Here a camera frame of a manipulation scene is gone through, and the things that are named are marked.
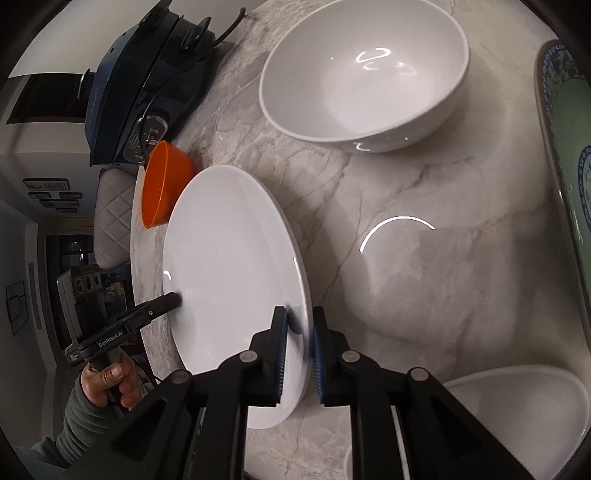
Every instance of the waffle maker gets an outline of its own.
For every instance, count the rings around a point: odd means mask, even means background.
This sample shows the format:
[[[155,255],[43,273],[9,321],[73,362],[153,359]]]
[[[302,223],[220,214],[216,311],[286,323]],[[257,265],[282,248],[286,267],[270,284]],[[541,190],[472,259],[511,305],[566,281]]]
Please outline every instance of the waffle maker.
[[[245,15],[241,8],[216,39],[207,29],[211,17],[195,25],[170,4],[158,2],[80,80],[91,166],[142,164],[159,140],[173,139],[209,85],[215,48]]]

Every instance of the human hand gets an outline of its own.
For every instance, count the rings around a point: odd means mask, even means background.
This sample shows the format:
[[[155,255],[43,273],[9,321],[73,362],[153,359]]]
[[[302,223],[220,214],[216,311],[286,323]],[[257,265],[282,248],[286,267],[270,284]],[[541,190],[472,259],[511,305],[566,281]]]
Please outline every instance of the human hand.
[[[142,399],[139,378],[135,373],[135,364],[121,350],[121,361],[110,365],[100,372],[93,372],[86,364],[80,375],[82,391],[88,401],[96,407],[106,407],[109,403],[106,391],[119,385],[121,406],[132,409]]]

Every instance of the person's arm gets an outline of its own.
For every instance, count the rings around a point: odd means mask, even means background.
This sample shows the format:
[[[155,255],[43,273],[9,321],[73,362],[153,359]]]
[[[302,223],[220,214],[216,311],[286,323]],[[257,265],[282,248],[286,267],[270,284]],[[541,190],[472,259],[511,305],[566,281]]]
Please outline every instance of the person's arm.
[[[121,363],[101,372],[86,365],[76,379],[64,414],[64,429],[55,441],[45,438],[33,446],[48,463],[67,468],[117,421],[108,407],[106,391],[119,384],[121,404],[132,409],[142,398],[135,364],[122,352]]]

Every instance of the green sleeve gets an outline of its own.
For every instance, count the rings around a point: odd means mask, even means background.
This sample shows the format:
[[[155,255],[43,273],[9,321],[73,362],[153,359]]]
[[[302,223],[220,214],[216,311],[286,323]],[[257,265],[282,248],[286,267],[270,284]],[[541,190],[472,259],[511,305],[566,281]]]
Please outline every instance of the green sleeve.
[[[52,465],[67,468],[85,453],[116,422],[112,407],[100,408],[88,401],[80,377],[76,379],[64,415],[64,429],[55,441],[44,438],[33,445]]]

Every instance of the green ceramic dish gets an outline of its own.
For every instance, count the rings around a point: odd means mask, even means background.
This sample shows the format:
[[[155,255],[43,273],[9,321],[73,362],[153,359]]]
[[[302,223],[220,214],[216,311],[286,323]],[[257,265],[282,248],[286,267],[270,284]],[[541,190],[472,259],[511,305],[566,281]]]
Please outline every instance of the green ceramic dish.
[[[560,222],[579,278],[579,309],[591,350],[591,87],[564,45],[542,46],[535,90]]]

